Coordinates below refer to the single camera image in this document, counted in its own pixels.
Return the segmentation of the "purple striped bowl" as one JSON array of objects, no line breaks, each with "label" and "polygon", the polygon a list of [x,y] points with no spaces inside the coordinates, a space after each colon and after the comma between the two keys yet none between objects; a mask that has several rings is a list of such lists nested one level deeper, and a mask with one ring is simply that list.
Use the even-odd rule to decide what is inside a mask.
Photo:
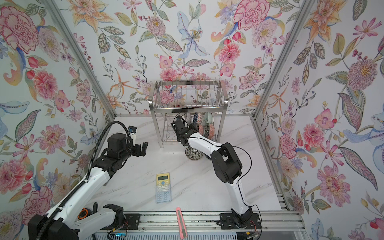
[{"label": "purple striped bowl", "polygon": [[193,122],[193,115],[191,113],[185,114],[185,121],[187,125],[191,124]]}]

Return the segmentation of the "blue patterned ceramic bowl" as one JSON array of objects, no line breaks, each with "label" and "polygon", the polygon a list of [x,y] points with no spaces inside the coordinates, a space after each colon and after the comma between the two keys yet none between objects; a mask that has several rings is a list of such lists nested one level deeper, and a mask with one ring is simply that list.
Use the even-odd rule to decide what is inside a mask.
[{"label": "blue patterned ceramic bowl", "polygon": [[200,125],[203,123],[204,114],[203,113],[194,113],[193,115],[193,123],[195,125]]}]

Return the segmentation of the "pale green ceramic bowl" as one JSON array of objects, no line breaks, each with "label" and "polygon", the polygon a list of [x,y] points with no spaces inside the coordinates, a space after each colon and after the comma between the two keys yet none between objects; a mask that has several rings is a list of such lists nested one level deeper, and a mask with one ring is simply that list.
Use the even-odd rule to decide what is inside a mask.
[{"label": "pale green ceramic bowl", "polygon": [[213,123],[214,123],[214,116],[213,116],[213,114],[210,113],[210,112],[206,112],[204,114],[204,117],[203,117],[203,122],[202,122],[203,126],[205,126],[207,124],[210,125],[210,124],[213,124]]}]

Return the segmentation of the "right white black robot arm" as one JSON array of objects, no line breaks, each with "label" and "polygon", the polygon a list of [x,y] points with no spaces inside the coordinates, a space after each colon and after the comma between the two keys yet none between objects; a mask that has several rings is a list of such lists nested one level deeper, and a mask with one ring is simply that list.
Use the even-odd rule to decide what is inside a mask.
[{"label": "right white black robot arm", "polygon": [[210,157],[216,176],[227,186],[232,202],[233,221],[240,228],[244,228],[250,221],[253,210],[242,193],[243,165],[235,151],[235,146],[230,143],[220,144],[205,138],[195,125],[187,126],[181,116],[177,116],[171,126],[179,143],[185,147],[197,149]]}]

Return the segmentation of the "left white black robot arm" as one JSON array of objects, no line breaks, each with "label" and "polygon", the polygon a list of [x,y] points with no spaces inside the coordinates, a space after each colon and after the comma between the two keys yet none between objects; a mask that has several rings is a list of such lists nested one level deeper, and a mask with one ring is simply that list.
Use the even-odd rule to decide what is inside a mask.
[{"label": "left white black robot arm", "polygon": [[84,240],[103,228],[119,228],[126,223],[124,209],[106,204],[89,217],[78,216],[95,195],[125,164],[130,157],[144,157],[148,143],[135,144],[130,135],[113,134],[108,148],[94,160],[87,174],[73,190],[45,214],[35,215],[28,224],[31,240]]}]

